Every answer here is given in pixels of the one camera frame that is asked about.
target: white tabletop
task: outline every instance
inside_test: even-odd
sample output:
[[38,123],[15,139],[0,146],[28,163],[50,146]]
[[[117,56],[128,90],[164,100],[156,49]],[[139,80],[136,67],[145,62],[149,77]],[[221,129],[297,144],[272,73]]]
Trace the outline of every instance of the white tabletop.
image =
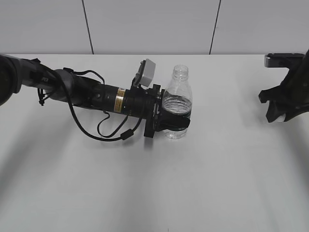
[[[124,88],[145,58],[163,87],[185,64],[192,121],[179,140],[145,139],[143,122],[133,138],[103,143],[79,131],[66,103],[41,107],[36,89],[22,87],[0,107],[0,231],[309,231],[309,117],[268,124],[258,99],[285,69],[264,68],[260,55],[16,56],[93,69]],[[95,134],[104,114],[76,111]],[[112,114],[103,131],[123,118]]]

